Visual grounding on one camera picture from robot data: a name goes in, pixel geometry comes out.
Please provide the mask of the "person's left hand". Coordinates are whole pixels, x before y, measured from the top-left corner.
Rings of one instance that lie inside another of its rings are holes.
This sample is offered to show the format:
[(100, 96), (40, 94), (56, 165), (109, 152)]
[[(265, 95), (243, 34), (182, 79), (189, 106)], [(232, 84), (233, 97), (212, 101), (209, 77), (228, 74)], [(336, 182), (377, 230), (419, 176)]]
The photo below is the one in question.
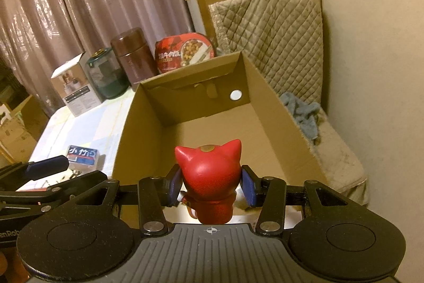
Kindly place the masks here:
[(1, 282), (25, 283), (29, 279), (15, 247), (1, 249), (0, 256)]

